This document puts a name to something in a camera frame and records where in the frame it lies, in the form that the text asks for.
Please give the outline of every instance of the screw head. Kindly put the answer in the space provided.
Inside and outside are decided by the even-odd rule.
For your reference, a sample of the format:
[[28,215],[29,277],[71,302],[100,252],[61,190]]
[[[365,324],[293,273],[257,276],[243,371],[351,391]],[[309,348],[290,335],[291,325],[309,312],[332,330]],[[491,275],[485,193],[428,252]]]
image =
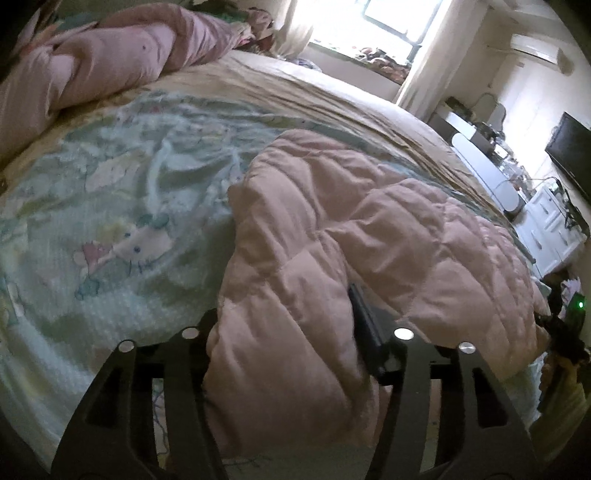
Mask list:
[[460,351],[470,355],[471,353],[476,352],[476,347],[472,345],[470,342],[462,342],[460,345],[457,346]]
[[181,334],[185,340],[193,340],[199,335],[199,330],[195,327],[185,328]]
[[397,328],[394,330],[394,336],[399,340],[412,340],[414,332],[408,328]]
[[118,348],[121,353],[128,353],[135,348],[135,345],[131,340],[124,340],[119,344]]

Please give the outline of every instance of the pink blanket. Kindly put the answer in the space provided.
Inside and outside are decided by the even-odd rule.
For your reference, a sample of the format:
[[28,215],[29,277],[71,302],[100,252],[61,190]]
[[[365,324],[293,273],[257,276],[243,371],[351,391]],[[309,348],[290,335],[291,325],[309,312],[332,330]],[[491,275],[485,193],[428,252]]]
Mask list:
[[0,160],[45,131],[61,109],[217,60],[232,27],[178,5],[141,5],[66,31],[33,50],[0,85]]
[[352,281],[433,343],[474,343],[500,379],[547,346],[509,233],[436,187],[292,130],[229,198],[236,251],[204,380],[225,455],[379,435],[388,394],[359,359]]

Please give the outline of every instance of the window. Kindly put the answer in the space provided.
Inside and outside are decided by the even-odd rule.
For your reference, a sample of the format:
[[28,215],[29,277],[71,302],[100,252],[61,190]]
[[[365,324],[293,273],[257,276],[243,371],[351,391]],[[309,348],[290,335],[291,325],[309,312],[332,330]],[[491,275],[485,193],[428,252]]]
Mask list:
[[319,0],[314,40],[359,53],[380,48],[399,64],[416,57],[441,0]]

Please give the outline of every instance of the white dresser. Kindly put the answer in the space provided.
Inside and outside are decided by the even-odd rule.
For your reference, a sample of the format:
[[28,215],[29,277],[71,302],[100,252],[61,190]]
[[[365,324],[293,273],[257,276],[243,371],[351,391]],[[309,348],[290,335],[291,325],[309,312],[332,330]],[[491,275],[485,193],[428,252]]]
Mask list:
[[566,211],[548,187],[540,187],[513,221],[521,242],[535,258],[540,277],[566,267],[587,237],[578,226],[565,226]]

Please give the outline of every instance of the television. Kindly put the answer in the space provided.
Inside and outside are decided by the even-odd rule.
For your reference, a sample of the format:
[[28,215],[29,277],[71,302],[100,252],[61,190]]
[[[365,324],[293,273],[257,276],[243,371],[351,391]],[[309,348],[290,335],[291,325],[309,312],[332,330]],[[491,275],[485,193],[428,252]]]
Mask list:
[[591,130],[564,113],[546,153],[591,203]]

